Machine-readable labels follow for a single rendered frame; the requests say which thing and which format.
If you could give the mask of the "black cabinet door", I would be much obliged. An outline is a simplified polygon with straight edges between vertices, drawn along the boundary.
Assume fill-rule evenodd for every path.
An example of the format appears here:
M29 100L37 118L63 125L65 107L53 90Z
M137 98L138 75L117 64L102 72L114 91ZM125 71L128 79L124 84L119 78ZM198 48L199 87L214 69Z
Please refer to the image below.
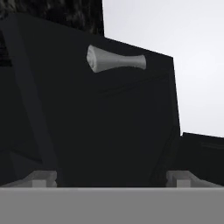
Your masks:
M152 186L179 137L172 57L22 13L0 30L41 162L60 184ZM90 45L147 66L94 73Z

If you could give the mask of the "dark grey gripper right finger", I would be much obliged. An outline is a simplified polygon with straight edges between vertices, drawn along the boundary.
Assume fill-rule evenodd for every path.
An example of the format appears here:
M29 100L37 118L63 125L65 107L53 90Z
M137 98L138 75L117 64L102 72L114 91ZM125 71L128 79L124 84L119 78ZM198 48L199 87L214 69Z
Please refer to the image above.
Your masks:
M197 178L189 171L168 171L166 173L167 187L177 188L223 188L204 179Z

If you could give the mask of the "black lower cabinet front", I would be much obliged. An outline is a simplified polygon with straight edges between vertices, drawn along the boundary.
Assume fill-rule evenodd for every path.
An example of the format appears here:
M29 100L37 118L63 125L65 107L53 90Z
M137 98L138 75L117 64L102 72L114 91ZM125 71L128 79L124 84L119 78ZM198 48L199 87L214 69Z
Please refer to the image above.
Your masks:
M183 133L177 167L224 186L224 137Z

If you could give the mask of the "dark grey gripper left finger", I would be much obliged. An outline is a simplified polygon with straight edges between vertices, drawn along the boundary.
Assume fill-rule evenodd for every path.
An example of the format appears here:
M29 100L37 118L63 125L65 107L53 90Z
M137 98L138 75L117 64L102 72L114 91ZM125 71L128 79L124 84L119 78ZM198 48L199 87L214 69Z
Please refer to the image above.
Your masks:
M33 171L27 177L11 182L5 187L20 187L20 188L45 188L45 187L56 187L57 186L57 172L56 171Z

